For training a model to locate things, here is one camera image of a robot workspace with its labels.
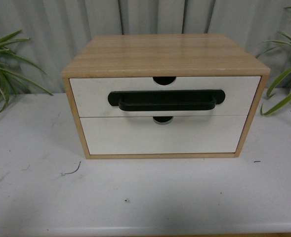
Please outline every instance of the wooden frame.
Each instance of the wooden frame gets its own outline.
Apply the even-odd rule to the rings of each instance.
[[[270,69],[220,34],[100,36],[63,71],[75,125],[90,158],[230,158],[246,140]],[[88,151],[70,78],[261,76],[234,153],[91,155]]]

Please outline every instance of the circular cutout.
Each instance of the circular cutout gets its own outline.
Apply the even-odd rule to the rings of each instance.
[[[172,122],[173,116],[156,116],[153,117],[153,121],[159,125],[166,125]]]
[[[176,80],[176,77],[153,77],[153,80],[158,85],[169,85]]]

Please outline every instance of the table surface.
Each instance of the table surface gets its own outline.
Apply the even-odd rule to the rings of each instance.
[[[291,232],[291,105],[257,111],[239,158],[86,160],[65,94],[0,114],[0,236],[276,232]]]

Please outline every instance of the curtain fold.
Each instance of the curtain fold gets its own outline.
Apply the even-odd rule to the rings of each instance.
[[[291,0],[0,0],[0,37],[19,29],[32,38],[15,50],[37,63],[15,70],[53,93],[64,92],[62,70],[98,35],[222,33],[254,56],[264,40],[291,35]],[[270,82],[291,65],[291,52],[259,57]]]

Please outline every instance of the wooden side panel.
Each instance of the wooden side panel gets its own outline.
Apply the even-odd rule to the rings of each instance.
[[[263,94],[265,85],[267,83],[268,76],[269,75],[263,75],[261,77],[261,79],[260,79],[260,82],[258,84],[258,87],[257,87],[256,93],[255,93],[252,105],[251,105],[250,110],[249,110],[248,118],[247,118],[247,120],[245,122],[243,131],[242,131],[242,134],[241,134],[241,138],[240,138],[238,147],[237,147],[236,152],[235,152],[235,157],[239,157],[240,156],[240,153],[242,151],[242,147],[243,147],[244,142],[246,140],[246,137],[248,135],[251,123],[252,123],[253,118],[255,116],[255,113],[256,113],[260,98],[261,98],[261,96]]]
[[[69,80],[69,78],[63,78],[63,82],[64,82],[64,85],[65,85],[65,92],[66,92],[67,99],[68,99],[68,102],[69,102],[70,107],[71,107],[71,111],[72,111],[72,115],[73,115],[73,118],[74,118],[75,126],[76,126],[76,129],[77,129],[78,135],[80,137],[80,141],[81,141],[81,144],[82,144],[84,155],[88,159],[90,154],[89,154],[89,151],[88,151],[87,142],[86,142],[85,135],[84,135],[84,132],[83,132],[81,119],[80,119],[80,116],[78,114],[78,110],[77,110],[77,107],[76,107],[76,103],[75,103],[72,87],[71,87],[71,84],[70,84],[70,80]]]

